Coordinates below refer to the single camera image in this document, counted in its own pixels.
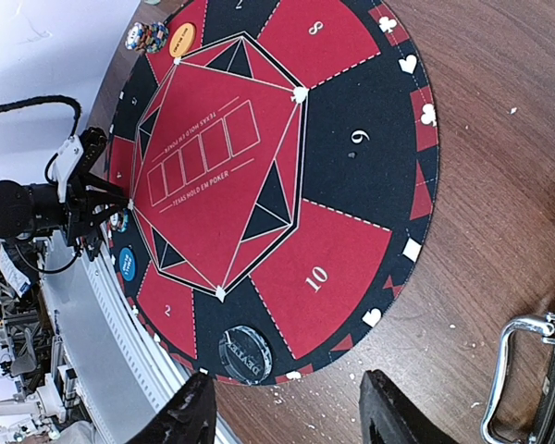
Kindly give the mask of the blue small blind button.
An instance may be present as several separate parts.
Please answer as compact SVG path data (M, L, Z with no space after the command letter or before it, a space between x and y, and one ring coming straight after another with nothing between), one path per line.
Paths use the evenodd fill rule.
M136 259L131 248L124 247L121 249L118 257L118 265L121 276L125 281L132 281L136 276Z

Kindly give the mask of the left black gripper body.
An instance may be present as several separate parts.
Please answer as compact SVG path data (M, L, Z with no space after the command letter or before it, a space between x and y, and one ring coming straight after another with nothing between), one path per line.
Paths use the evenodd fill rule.
M107 137L103 129L89 127L79 136L79 142L81 155L67 181L67 219L62 230L68 246L73 246L77 252L83 247L88 257L95 259L103 243L99 231L102 221L96 220L95 208L104 205L102 200L108 185L91 169L104 152Z

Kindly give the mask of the orange big blind button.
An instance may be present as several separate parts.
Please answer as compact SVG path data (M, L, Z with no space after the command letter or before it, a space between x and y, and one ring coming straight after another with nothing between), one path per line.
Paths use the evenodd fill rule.
M197 28L191 22L185 22L173 32L168 43L168 52L173 58L182 58L193 46Z

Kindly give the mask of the poker chip stack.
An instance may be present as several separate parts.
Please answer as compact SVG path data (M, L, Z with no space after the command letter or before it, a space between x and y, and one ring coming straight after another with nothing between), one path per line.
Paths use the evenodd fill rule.
M157 53L166 45L168 36L169 30L162 22L135 22L126 34L125 47L128 50Z
M108 219L108 226L111 231L123 233L130 224L130 212L128 209L115 212Z

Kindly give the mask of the clear dealer button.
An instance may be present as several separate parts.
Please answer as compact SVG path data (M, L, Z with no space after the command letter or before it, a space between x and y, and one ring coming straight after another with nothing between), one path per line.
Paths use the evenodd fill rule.
M218 342L220 360L228 375L244 385L259 385L271 373L273 355L264 337L245 325L225 330Z

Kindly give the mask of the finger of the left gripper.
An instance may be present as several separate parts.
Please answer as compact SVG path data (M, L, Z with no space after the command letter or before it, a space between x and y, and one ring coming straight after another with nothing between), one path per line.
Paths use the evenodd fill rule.
M127 206L130 202L129 197L120 186L95 176L93 173L85 175L85 186L96 204Z

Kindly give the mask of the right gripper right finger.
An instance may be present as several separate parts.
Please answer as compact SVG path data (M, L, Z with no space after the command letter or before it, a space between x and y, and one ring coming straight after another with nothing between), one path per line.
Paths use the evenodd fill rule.
M381 370L364 373L359 410L363 443L456 443Z

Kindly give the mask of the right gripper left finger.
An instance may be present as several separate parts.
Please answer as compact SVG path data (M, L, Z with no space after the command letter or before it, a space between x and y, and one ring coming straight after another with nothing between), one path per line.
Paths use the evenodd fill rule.
M138 442L213 443L216 412L213 379L201 372L194 373L138 434Z

